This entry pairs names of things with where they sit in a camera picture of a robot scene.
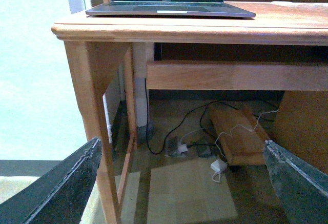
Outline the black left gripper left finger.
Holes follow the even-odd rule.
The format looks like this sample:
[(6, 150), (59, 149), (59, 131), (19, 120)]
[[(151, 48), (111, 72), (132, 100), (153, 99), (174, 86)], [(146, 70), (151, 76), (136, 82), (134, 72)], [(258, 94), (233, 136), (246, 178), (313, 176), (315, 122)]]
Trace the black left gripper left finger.
[(1, 223), (80, 223), (101, 155), (95, 137), (2, 203)]

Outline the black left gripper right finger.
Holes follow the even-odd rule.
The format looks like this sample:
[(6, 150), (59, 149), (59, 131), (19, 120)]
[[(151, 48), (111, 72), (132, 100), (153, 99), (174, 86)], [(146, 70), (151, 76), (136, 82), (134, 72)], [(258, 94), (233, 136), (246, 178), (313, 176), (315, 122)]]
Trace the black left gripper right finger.
[(327, 175), (272, 140), (263, 156), (289, 223), (327, 223)]

